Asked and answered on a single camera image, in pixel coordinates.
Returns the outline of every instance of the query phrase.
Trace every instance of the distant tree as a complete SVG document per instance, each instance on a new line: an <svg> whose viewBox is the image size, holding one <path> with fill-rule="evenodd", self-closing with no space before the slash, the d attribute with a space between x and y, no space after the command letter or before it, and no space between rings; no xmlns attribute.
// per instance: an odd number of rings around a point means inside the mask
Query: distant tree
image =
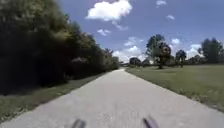
<svg viewBox="0 0 224 128"><path fill-rule="evenodd" d="M183 67L184 61L186 59L187 55L186 52L184 50L179 50L176 53L176 60L178 62L178 64L180 64L181 67Z"/></svg>
<svg viewBox="0 0 224 128"><path fill-rule="evenodd" d="M142 66L143 66L143 67L148 67L148 66L150 66L150 62L149 62L149 59L148 59L148 58L146 58L145 60L142 61Z"/></svg>
<svg viewBox="0 0 224 128"><path fill-rule="evenodd" d="M156 34L155 36L152 36L146 45L146 54L149 56L149 58L152 58L155 61L156 58L156 52L158 51L158 44L161 42L164 42L165 38L164 36L160 34Z"/></svg>
<svg viewBox="0 0 224 128"><path fill-rule="evenodd" d="M162 69L171 55L171 48L165 43L165 38L157 34L149 39L146 47L146 54L158 63L159 69Z"/></svg>
<svg viewBox="0 0 224 128"><path fill-rule="evenodd" d="M137 57L132 57L129 60L129 64L134 66L141 66L141 60L138 59Z"/></svg>
<svg viewBox="0 0 224 128"><path fill-rule="evenodd" d="M202 42L202 48L198 51L204 55L207 63L218 63L219 54L223 49L222 43L217 41L215 38L205 39Z"/></svg>
<svg viewBox="0 0 224 128"><path fill-rule="evenodd" d="M167 61L167 65L169 66L169 67L174 67L175 66L175 63L176 61L175 61L175 57L174 56L170 56L170 59Z"/></svg>

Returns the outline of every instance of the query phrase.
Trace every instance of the tree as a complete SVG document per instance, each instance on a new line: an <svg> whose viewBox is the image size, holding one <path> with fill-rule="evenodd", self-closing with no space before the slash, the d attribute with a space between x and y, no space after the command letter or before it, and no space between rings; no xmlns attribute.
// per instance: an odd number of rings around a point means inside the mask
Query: tree
<svg viewBox="0 0 224 128"><path fill-rule="evenodd" d="M129 60L129 64L134 66L141 66L141 60L138 59L137 57L132 57Z"/></svg>
<svg viewBox="0 0 224 128"><path fill-rule="evenodd" d="M155 36L152 36L147 45L146 45L146 54L152 58L155 61L155 54L157 51L157 46L159 43L164 42L165 38L164 36L160 35L160 34L156 34Z"/></svg>
<svg viewBox="0 0 224 128"><path fill-rule="evenodd" d="M0 60L0 91L118 68L55 0L0 0Z"/></svg>
<svg viewBox="0 0 224 128"><path fill-rule="evenodd" d="M217 41L215 38L212 38L211 40L205 39L202 42L201 51L208 63L218 63L219 54L222 49L222 43Z"/></svg>
<svg viewBox="0 0 224 128"><path fill-rule="evenodd" d="M165 38L157 34L149 39L146 53L159 64L159 69L167 63L171 55L171 48L164 42Z"/></svg>
<svg viewBox="0 0 224 128"><path fill-rule="evenodd" d="M175 64L176 64L175 57L171 55L171 56L170 56L170 59L167 61L167 65L168 65L169 67L174 67Z"/></svg>
<svg viewBox="0 0 224 128"><path fill-rule="evenodd" d="M187 57L187 54L184 50L179 50L177 53L176 53L176 60L178 62L178 64L180 63L180 66L183 67L183 64L184 64L184 61Z"/></svg>
<svg viewBox="0 0 224 128"><path fill-rule="evenodd" d="M149 59L148 59L148 58L146 58L145 60L142 61L142 66L143 66L143 67L148 67L148 66L150 66L150 62L149 62Z"/></svg>

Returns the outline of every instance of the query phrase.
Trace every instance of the grass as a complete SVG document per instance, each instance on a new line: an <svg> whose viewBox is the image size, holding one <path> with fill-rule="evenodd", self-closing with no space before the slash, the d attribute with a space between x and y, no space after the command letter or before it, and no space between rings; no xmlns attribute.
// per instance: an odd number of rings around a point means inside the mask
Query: grass
<svg viewBox="0 0 224 128"><path fill-rule="evenodd" d="M44 104L52 99L65 95L101 75L102 74L74 80L60 86L39 88L25 95L0 95L0 123L32 110L40 104Z"/></svg>
<svg viewBox="0 0 224 128"><path fill-rule="evenodd" d="M224 66L128 68L127 72L224 112Z"/></svg>

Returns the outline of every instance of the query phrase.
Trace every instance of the white cloud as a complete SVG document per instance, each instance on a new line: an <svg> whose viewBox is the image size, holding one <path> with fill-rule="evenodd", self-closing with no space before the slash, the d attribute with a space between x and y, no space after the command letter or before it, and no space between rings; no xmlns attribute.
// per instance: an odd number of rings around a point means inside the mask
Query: white cloud
<svg viewBox="0 0 224 128"><path fill-rule="evenodd" d="M99 29L99 30L97 30L97 32L100 33L103 36L106 36L106 35L111 33L111 31L109 31L107 29L105 29L105 30L104 29Z"/></svg>
<svg viewBox="0 0 224 128"><path fill-rule="evenodd" d="M126 31L126 30L129 29L128 26L121 26L121 25L119 25L116 21L112 21L112 24L113 24L116 28L118 28L120 31Z"/></svg>
<svg viewBox="0 0 224 128"><path fill-rule="evenodd" d="M167 3L165 0L157 0L156 5L157 5L156 7L159 8L159 6L167 5Z"/></svg>
<svg viewBox="0 0 224 128"><path fill-rule="evenodd" d="M166 18L171 19L171 20L175 20L175 17L173 15L168 15L168 16L166 16Z"/></svg>
<svg viewBox="0 0 224 128"><path fill-rule="evenodd" d="M187 58L191 58L197 55L199 48L201 48L200 44L192 44L191 49L187 51Z"/></svg>
<svg viewBox="0 0 224 128"><path fill-rule="evenodd" d="M201 48L201 44L192 44L191 48L199 49L199 48Z"/></svg>
<svg viewBox="0 0 224 128"><path fill-rule="evenodd" d="M137 46L133 46L123 50L117 50L113 53L113 56L119 57L119 60L125 63L129 62L129 59L131 57L138 57L141 61L146 58L146 55L142 54L141 49L139 49Z"/></svg>
<svg viewBox="0 0 224 128"><path fill-rule="evenodd" d="M143 41L143 39L138 39L137 37L129 37L128 40L124 43L124 46L133 46Z"/></svg>
<svg viewBox="0 0 224 128"><path fill-rule="evenodd" d="M113 3L98 2L88 10L86 19L99 19L103 21L118 21L121 17L127 16L132 10L128 0L118 0Z"/></svg>
<svg viewBox="0 0 224 128"><path fill-rule="evenodd" d="M173 38L173 39L171 40L171 43L172 43L172 44L180 44L180 39Z"/></svg>

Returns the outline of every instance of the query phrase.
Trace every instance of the road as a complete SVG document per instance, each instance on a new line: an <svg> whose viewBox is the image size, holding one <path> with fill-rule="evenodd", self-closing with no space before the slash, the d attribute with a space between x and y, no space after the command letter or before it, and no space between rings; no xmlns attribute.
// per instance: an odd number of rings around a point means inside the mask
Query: road
<svg viewBox="0 0 224 128"><path fill-rule="evenodd" d="M160 128L223 128L224 114L126 73L108 73L80 89L3 123L1 128L145 128L151 115Z"/></svg>

